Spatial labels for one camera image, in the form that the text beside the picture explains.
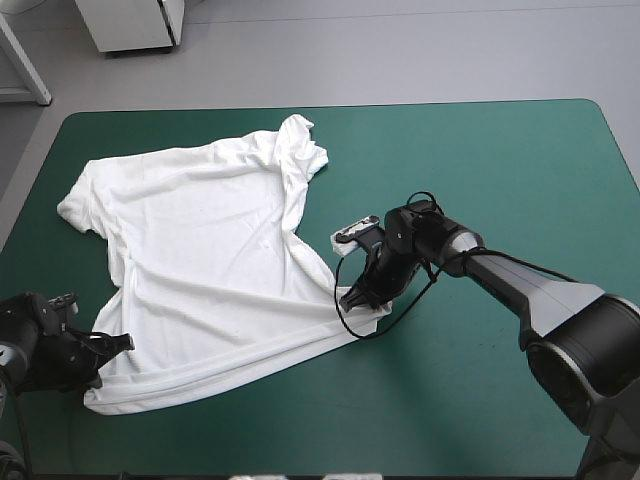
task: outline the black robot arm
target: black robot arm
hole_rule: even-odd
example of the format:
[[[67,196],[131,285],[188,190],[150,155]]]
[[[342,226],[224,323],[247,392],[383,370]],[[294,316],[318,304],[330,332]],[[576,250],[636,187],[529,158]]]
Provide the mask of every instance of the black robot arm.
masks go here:
[[[480,235],[446,217],[428,195],[387,212],[384,230],[369,221],[335,235],[336,243],[355,242],[367,252],[342,309],[379,307],[402,294],[421,267],[432,278],[433,265],[438,273],[473,279],[519,317],[519,346],[534,377],[591,437],[578,478],[634,478],[640,465],[640,309],[595,285],[487,250]]]
[[[26,292],[0,301],[0,416],[7,394],[17,397],[35,390],[100,388],[98,370],[121,352],[133,350],[128,334],[111,336],[76,329],[76,298],[69,293],[47,300]],[[0,441],[0,477],[32,480],[29,442],[17,398],[14,410],[24,459]]]

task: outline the black cable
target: black cable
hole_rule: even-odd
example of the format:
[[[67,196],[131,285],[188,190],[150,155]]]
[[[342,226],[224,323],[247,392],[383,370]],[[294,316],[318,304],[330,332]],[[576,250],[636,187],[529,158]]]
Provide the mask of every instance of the black cable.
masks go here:
[[[420,212],[418,210],[413,210],[413,209],[409,208],[409,204],[411,203],[411,200],[413,200],[413,198],[416,197],[417,195],[425,195],[425,196],[429,197],[429,200],[431,200],[431,203],[433,203],[434,211],[439,212],[440,214],[444,215],[444,210],[442,210],[440,205],[438,205],[438,202],[436,200],[435,195],[433,193],[431,193],[431,192],[426,192],[426,191],[415,192],[415,193],[411,194],[411,196],[407,199],[407,202],[404,204],[404,206],[407,207],[407,210],[409,210],[410,212],[413,212],[413,213],[417,213],[417,214],[424,213],[424,212]]]
[[[635,465],[636,463],[640,463],[640,455],[625,452],[624,450],[620,450],[619,448],[611,445],[604,437],[596,437],[596,441],[604,447],[607,453],[611,455],[615,455],[621,461],[625,463],[629,463],[631,465]]]
[[[404,316],[409,313],[409,311],[415,306],[416,303],[418,303],[418,301],[422,298],[422,296],[427,293],[427,290],[429,290],[437,281],[438,281],[438,277],[440,276],[440,274],[442,273],[442,271],[447,267],[447,265],[449,265],[450,263],[454,262],[455,260],[459,260],[462,259],[462,268],[463,271],[466,274],[466,263],[467,260],[469,259],[469,257],[475,257],[475,256],[494,256],[494,257],[502,257],[502,258],[506,258],[507,260],[511,260],[512,262],[518,263],[520,265],[523,265],[525,267],[531,268],[532,270],[537,270],[539,272],[542,273],[546,273],[548,275],[552,275],[554,277],[558,277],[562,280],[565,280],[567,282],[576,282],[576,280],[574,280],[573,278],[560,273],[560,272],[556,272],[554,270],[550,270],[548,268],[545,267],[541,267],[539,265],[535,265],[531,262],[527,262],[525,260],[521,260],[519,258],[513,257],[511,255],[508,255],[504,252],[500,252],[498,250],[488,250],[484,247],[475,247],[472,248],[470,250],[467,250],[465,252],[459,253],[457,255],[452,256],[451,258],[449,258],[447,261],[445,261],[441,267],[438,268],[438,270],[436,270],[436,272],[431,272],[428,270],[429,273],[429,282],[427,282],[427,284],[424,286],[424,288],[420,291],[420,293],[418,293],[418,295],[416,295],[416,297],[411,301],[411,303],[409,304],[409,306],[407,308],[405,308],[402,313],[400,315],[398,315],[398,317],[393,320],[391,322],[391,324],[385,328],[384,330],[380,331],[380,332],[374,332],[371,333],[369,335],[360,335],[357,332],[354,332],[349,325],[347,324],[346,320],[344,319],[344,316],[342,315],[342,311],[340,310],[340,304],[338,302],[338,281],[340,279],[340,268],[342,267],[342,262],[344,261],[344,257],[340,259],[340,261],[338,262],[338,265],[336,266],[336,272],[335,272],[335,277],[336,277],[336,283],[334,285],[333,288],[333,302],[336,308],[336,312],[338,313],[338,317],[340,317],[340,321],[342,322],[342,325],[344,326],[344,328],[347,330],[347,332],[349,332],[352,336],[360,339],[360,340],[373,340],[374,338],[379,338],[382,335],[387,334],[393,327],[395,327],[400,320],[402,320],[404,318]]]
[[[15,477],[9,476],[9,474],[15,472],[21,473],[23,478],[26,478],[27,473],[24,469],[24,465],[22,465],[18,460],[7,458],[5,460],[0,460],[0,462],[2,462],[2,471],[0,472],[1,480],[13,480]]]
[[[424,286],[424,288],[420,291],[420,293],[418,293],[418,295],[416,295],[416,297],[411,301],[411,303],[409,304],[409,306],[407,308],[405,308],[403,310],[403,312],[398,315],[398,317],[393,320],[393,322],[384,330],[380,331],[380,332],[374,332],[374,333],[370,333],[369,335],[360,335],[357,332],[354,332],[351,327],[349,327],[349,325],[347,325],[346,320],[344,319],[344,316],[342,315],[342,311],[340,310],[340,304],[338,303],[338,281],[340,279],[340,267],[342,266],[342,262],[344,261],[344,257],[340,259],[340,261],[338,262],[338,265],[336,266],[336,283],[333,286],[333,303],[336,307],[336,312],[338,313],[338,317],[340,317],[340,321],[342,322],[342,325],[344,326],[344,328],[347,330],[347,332],[349,332],[352,336],[360,339],[360,340],[373,340],[374,338],[378,338],[381,337],[382,335],[386,334],[389,332],[389,330],[391,330],[393,327],[395,327],[398,322],[400,322],[400,320],[402,320],[404,318],[404,316],[409,313],[409,310],[411,310],[413,308],[413,306],[418,303],[418,300],[420,300],[420,298],[422,298],[422,296],[427,293],[427,290],[429,290],[434,283],[436,283],[438,275],[440,275],[440,271],[438,270],[436,273],[434,273],[434,276],[432,277],[431,280],[429,280],[429,282]]]
[[[9,376],[5,373],[4,367],[0,367],[0,381],[4,383],[7,393],[13,398],[13,408],[16,412],[16,420],[18,422],[18,432],[20,433],[20,443],[22,443],[22,455],[24,457],[27,480],[33,480],[33,464],[31,463],[31,446],[27,435],[27,426],[24,422],[22,409],[20,408],[20,400],[13,389]]]
[[[614,455],[605,455],[603,457],[594,460],[591,464],[587,465],[585,468],[576,473],[575,480],[586,480],[587,475],[589,475],[594,470],[597,470],[601,467],[605,467],[608,465],[612,465],[614,463],[620,462],[620,459]]]
[[[552,275],[554,277],[558,277],[561,278],[562,280],[564,280],[565,282],[572,282],[575,283],[577,282],[577,280],[569,277],[568,275],[565,275],[564,273],[560,273],[560,272],[556,272],[555,270],[551,270],[549,268],[545,268],[545,267],[541,267],[539,265],[535,265],[531,262],[527,262],[525,260],[521,260],[519,258],[513,257],[509,254],[506,254],[504,252],[501,252],[499,250],[488,250],[484,247],[476,247],[475,249],[471,249],[471,250],[467,250],[466,252],[462,252],[459,255],[456,255],[455,257],[452,258],[459,258],[459,257],[464,257],[462,259],[462,268],[463,271],[466,274],[466,264],[467,264],[467,259],[469,257],[477,257],[477,256],[492,256],[492,257],[502,257],[502,258],[506,258],[507,260],[511,260],[512,262],[515,263],[519,263],[520,265],[523,265],[525,267],[528,267],[532,270],[537,270],[538,272],[542,272],[542,273],[546,273],[547,275]]]

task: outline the t-shirt sleeve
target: t-shirt sleeve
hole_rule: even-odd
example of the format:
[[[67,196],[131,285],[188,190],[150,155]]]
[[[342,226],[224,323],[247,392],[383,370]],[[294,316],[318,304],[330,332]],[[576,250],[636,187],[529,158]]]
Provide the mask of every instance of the t-shirt sleeve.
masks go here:
[[[58,214],[83,233],[91,229],[90,192],[91,176],[85,167],[69,194],[58,204]]]
[[[287,118],[280,128],[280,132],[285,134],[283,138],[286,148],[307,182],[329,161],[327,151],[311,140],[311,127],[312,122],[302,115],[295,114]]]

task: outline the green tabletop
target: green tabletop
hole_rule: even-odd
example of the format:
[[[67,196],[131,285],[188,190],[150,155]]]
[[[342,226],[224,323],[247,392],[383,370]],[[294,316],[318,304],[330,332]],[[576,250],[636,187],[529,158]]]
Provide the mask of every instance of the green tabletop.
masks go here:
[[[0,255],[0,297],[75,291],[89,328],[115,292],[106,244],[56,214],[84,164],[276,130],[292,113],[329,151],[298,234],[332,267],[331,232],[430,190],[488,247],[640,301],[640,196],[587,100],[72,115]],[[345,282],[361,262],[348,258]],[[442,277],[388,336],[205,400],[107,417],[76,393],[25,394],[35,470],[572,474],[585,438],[533,380],[517,333],[471,281]],[[17,445],[14,421],[0,436]]]

